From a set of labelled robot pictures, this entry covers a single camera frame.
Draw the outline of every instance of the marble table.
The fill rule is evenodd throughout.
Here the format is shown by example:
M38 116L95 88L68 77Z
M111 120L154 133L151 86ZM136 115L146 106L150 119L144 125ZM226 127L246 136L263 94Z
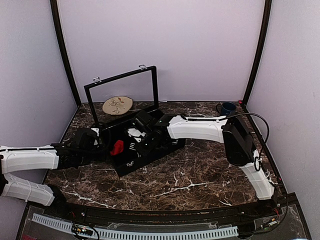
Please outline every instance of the marble table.
M165 114L217 116L216 104L218 102L164 102L159 108ZM134 103L131 112L144 106L145 103ZM101 121L116 118L103 113L102 103L95 103L95 108ZM242 112L239 105L237 112ZM253 131L246 117L244 120ZM84 103L63 142L67 143L77 128L92 124L89 105ZM261 149L258 138L253 136L257 148ZM277 182L264 154L263 163L270 170L272 180ZM203 210L257 201L245 174L227 161L224 145L198 139L188 139L184 148L121 178L106 159L78 169L49 170L45 184L58 186L70 203L121 210Z

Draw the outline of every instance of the beige plate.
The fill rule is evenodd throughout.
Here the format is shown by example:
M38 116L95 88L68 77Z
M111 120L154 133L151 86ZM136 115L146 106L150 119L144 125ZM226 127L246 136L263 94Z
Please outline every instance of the beige plate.
M131 109L132 104L132 99L127 96L114 96L105 101L102 110L106 114L122 115Z

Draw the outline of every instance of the white wall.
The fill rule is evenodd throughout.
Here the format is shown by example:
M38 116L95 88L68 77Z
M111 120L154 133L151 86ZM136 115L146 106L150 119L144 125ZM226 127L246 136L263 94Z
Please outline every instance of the white wall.
M156 65L160 100L242 99L264 0L59 1L81 100L94 77ZM139 91L141 84L132 90Z
M320 1L273 1L248 109L270 124L268 147L320 239Z
M0 145L58 142L76 111L50 1L0 1ZM16 175L40 183L44 170ZM25 202L0 197L0 239L13 240Z

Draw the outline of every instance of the mug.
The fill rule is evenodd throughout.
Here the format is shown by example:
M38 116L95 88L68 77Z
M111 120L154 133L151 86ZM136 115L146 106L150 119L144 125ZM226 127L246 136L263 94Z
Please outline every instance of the mug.
M224 102L222 104L217 104L215 106L216 111L219 113L219 116L228 116L230 113L233 113L236 111L237 106L234 105L232 102Z

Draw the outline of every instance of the mug handle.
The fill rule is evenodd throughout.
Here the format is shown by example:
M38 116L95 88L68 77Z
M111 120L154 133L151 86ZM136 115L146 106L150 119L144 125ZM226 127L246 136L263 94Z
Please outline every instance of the mug handle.
M215 106L215 110L218 112L218 114L220 114L221 110L218 110L218 106L221 106L221 108L222 108L222 104L218 103L218 104Z

